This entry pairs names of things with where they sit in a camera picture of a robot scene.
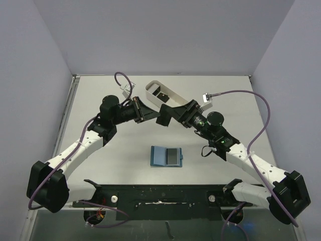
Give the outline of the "blue leather card holder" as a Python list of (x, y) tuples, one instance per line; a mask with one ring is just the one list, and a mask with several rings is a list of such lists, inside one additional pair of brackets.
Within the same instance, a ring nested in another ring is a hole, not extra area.
[(151, 146), (150, 165), (152, 167), (182, 167), (182, 149)]

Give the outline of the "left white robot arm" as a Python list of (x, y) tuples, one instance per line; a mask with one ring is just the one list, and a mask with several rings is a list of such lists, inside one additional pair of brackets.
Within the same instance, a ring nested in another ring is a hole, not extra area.
[(84, 126), (80, 138), (52, 159), (37, 161), (32, 167), (27, 187), (28, 208), (33, 202), (56, 213), (68, 202), (84, 199), (90, 206), (97, 206), (102, 193), (95, 188), (81, 188), (80, 194), (68, 186), (71, 174), (94, 152), (104, 147), (117, 133), (116, 126), (128, 121), (139, 124), (160, 116), (146, 106), (139, 97), (126, 105), (115, 95), (103, 98), (100, 112)]

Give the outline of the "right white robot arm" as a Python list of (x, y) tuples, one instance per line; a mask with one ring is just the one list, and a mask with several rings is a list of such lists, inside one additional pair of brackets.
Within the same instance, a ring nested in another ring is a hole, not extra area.
[(211, 152), (229, 162), (261, 183), (247, 184), (234, 179), (223, 188), (224, 201), (229, 205), (247, 202), (267, 208), (284, 224), (296, 224), (295, 219), (310, 205), (311, 200), (303, 176), (287, 172), (263, 160), (233, 137), (223, 127), (224, 117), (213, 111), (203, 116), (198, 103), (189, 103), (169, 108), (171, 118), (208, 141)]

